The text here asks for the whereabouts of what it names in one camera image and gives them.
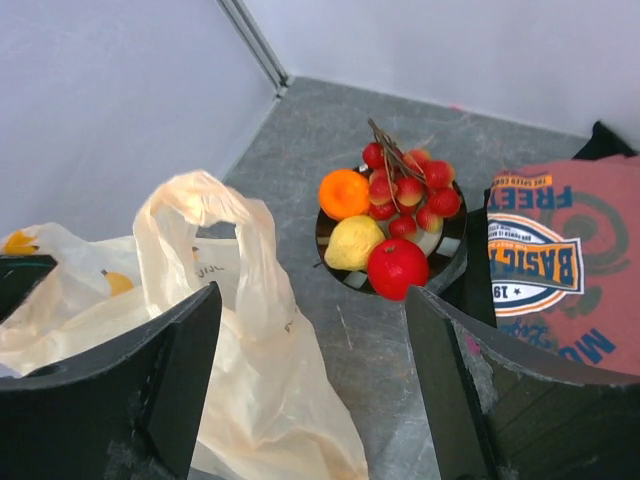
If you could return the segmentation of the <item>left aluminium frame post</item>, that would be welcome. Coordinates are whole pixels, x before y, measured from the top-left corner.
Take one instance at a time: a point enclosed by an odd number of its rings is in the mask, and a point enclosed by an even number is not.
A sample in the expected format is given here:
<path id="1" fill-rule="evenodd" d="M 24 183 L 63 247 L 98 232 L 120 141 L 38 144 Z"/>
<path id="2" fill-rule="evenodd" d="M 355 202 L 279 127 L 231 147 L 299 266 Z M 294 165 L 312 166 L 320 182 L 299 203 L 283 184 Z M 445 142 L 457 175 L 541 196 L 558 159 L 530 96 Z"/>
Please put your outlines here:
<path id="1" fill-rule="evenodd" d="M 280 99 L 288 90 L 290 76 L 275 51 L 263 35 L 249 9 L 242 0 L 218 0 L 234 28 L 237 30 Z"/>

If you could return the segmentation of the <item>yellow pear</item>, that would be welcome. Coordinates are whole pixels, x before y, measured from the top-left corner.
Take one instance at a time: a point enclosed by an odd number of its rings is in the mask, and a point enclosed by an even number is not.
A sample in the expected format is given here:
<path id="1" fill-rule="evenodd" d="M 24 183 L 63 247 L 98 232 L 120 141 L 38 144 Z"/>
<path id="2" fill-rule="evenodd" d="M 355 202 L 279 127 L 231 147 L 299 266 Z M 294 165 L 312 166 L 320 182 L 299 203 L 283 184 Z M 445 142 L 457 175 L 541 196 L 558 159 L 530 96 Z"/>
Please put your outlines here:
<path id="1" fill-rule="evenodd" d="M 385 239 L 373 218 L 367 215 L 346 218 L 332 231 L 324 261 L 336 270 L 365 270 L 373 249 Z"/>

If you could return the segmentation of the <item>red apple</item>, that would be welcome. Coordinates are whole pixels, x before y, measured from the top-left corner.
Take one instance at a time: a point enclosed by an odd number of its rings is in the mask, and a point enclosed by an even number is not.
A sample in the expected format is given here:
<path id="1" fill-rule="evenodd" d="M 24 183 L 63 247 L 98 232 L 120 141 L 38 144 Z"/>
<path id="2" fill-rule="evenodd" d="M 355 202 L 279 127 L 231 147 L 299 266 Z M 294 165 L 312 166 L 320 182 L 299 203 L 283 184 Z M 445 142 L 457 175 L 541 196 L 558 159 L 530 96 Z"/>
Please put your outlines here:
<path id="1" fill-rule="evenodd" d="M 376 246 L 367 263 L 372 288 L 391 301 L 403 301 L 412 285 L 424 287 L 429 274 L 427 256 L 404 238 L 392 238 Z"/>

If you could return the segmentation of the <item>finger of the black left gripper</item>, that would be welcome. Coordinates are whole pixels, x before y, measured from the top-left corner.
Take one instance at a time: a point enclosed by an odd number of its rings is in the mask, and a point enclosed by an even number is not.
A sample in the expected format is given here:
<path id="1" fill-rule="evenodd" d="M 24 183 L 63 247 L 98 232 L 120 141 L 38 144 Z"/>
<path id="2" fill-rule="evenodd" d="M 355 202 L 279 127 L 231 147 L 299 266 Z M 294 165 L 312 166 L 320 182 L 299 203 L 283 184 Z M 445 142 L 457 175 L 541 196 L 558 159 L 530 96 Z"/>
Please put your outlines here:
<path id="1" fill-rule="evenodd" d="M 2 255 L 0 315 L 6 320 L 57 266 L 50 255 Z"/>

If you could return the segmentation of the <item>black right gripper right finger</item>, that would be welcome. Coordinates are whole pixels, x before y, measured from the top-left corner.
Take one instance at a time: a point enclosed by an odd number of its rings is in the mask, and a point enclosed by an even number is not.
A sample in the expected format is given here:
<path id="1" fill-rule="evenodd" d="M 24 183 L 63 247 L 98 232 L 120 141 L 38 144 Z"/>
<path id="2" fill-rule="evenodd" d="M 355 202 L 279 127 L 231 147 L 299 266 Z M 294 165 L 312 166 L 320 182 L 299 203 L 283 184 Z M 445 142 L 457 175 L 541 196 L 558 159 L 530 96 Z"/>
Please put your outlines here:
<path id="1" fill-rule="evenodd" d="M 638 478 L 638 377 L 547 353 L 422 288 L 405 312 L 441 478 Z"/>

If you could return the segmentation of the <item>red cherry tomatoes cluster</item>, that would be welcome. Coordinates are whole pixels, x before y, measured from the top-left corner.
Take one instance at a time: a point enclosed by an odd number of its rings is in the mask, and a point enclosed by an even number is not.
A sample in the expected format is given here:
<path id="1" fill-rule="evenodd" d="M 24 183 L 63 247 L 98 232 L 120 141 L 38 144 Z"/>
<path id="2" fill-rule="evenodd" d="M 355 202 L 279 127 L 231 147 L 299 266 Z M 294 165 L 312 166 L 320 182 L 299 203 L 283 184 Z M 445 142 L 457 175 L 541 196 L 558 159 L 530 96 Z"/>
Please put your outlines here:
<path id="1" fill-rule="evenodd" d="M 368 214 L 386 235 L 416 243 L 424 234 L 440 235 L 450 223 L 463 224 L 466 207 L 453 165 L 423 148 L 403 151 L 374 120 L 368 126 L 373 141 L 362 152 Z"/>

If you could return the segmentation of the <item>orange fruit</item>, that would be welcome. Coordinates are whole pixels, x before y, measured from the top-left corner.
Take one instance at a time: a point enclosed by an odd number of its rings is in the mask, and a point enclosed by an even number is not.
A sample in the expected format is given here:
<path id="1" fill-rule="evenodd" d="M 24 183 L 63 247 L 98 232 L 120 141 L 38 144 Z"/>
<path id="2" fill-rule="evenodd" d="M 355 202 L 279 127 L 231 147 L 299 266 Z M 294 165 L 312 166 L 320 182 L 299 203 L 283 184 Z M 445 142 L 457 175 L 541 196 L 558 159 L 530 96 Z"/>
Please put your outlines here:
<path id="1" fill-rule="evenodd" d="M 333 220 L 364 215 L 370 205 L 368 179 L 354 170 L 332 171 L 320 183 L 318 202 L 321 210 Z"/>

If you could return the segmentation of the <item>red printed folded t-shirt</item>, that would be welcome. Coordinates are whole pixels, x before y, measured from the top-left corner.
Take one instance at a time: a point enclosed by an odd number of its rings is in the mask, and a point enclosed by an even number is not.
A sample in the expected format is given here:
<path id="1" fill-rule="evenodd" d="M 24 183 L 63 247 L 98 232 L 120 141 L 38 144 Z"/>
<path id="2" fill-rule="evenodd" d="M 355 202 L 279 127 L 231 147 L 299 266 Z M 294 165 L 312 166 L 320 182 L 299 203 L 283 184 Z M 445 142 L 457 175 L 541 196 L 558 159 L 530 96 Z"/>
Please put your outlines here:
<path id="1" fill-rule="evenodd" d="M 638 374 L 638 157 L 503 170 L 486 209 L 498 329 L 571 361 Z"/>

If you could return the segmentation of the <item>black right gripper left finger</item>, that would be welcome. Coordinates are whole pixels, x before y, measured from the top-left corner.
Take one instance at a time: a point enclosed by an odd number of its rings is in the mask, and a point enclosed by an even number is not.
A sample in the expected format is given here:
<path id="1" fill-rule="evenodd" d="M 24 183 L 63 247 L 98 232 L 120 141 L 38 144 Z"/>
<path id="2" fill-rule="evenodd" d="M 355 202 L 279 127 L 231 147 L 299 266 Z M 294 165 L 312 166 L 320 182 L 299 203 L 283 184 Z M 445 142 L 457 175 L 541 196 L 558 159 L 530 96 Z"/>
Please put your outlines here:
<path id="1" fill-rule="evenodd" d="M 106 343 L 2 379 L 2 478 L 186 478 L 221 308 L 210 283 Z"/>

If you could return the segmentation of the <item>beige banana print plastic bag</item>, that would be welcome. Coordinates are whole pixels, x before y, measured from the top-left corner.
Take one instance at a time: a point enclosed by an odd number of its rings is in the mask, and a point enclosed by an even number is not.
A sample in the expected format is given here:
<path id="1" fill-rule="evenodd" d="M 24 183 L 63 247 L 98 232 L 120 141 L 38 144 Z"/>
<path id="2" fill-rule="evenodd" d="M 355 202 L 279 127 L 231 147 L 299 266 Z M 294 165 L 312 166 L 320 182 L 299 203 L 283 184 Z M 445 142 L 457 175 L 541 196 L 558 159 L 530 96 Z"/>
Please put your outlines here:
<path id="1" fill-rule="evenodd" d="M 198 170 L 129 237 L 1 240 L 5 479 L 364 479 L 266 205 Z"/>

